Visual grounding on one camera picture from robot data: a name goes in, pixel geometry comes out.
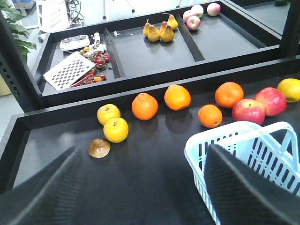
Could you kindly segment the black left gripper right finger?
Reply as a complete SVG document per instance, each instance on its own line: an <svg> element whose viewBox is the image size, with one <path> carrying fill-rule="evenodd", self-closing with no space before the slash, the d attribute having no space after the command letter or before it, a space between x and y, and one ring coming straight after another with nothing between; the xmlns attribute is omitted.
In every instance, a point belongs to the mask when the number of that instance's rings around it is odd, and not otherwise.
<svg viewBox="0 0 300 225"><path fill-rule="evenodd" d="M223 225L298 225L300 199L250 169L220 145L208 148L204 180Z"/></svg>

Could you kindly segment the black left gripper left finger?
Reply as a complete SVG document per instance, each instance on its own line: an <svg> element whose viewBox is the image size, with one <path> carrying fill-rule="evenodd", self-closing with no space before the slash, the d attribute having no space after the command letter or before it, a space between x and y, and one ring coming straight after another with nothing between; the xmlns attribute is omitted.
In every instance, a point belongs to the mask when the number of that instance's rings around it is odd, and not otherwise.
<svg viewBox="0 0 300 225"><path fill-rule="evenodd" d="M69 148L0 196L2 225L67 225L83 183L83 156Z"/></svg>

